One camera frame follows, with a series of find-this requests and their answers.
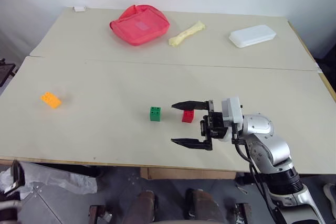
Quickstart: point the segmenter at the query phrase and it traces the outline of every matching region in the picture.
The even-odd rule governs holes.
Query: white plastic container
[[[266,25],[252,26],[233,31],[229,39],[239,48],[251,46],[260,42],[274,39],[275,31]]]

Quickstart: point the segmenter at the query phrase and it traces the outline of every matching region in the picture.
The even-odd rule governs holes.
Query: red lego brick
[[[185,110],[183,111],[182,122],[191,123],[194,119],[194,111],[193,110]]]

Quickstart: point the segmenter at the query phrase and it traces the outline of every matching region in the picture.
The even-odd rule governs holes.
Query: green lego brick
[[[159,122],[161,116],[161,108],[160,107],[151,107],[151,111],[149,113],[149,117],[151,121]]]

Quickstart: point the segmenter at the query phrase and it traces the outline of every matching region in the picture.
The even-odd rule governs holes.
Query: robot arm
[[[214,111],[212,100],[204,103],[182,102],[172,107],[208,110],[208,115],[201,121],[201,135],[205,136],[205,141],[189,138],[172,141],[188,148],[212,150],[212,138],[222,141],[231,139],[240,156],[250,163],[251,172],[254,174],[253,168],[256,171],[256,166],[262,173],[268,194],[277,207],[271,210],[267,197],[263,197],[277,223],[312,220],[312,223],[325,224],[308,188],[294,168],[288,144],[274,135],[271,120],[260,113],[243,116],[238,97],[223,100],[222,112]],[[246,146],[247,156],[241,152],[239,145]]]

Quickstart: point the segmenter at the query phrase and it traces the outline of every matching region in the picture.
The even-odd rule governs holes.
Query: orange lego brick
[[[41,100],[47,103],[53,109],[62,104],[61,100],[59,100],[54,94],[50,92],[46,92],[44,95],[42,95]]]

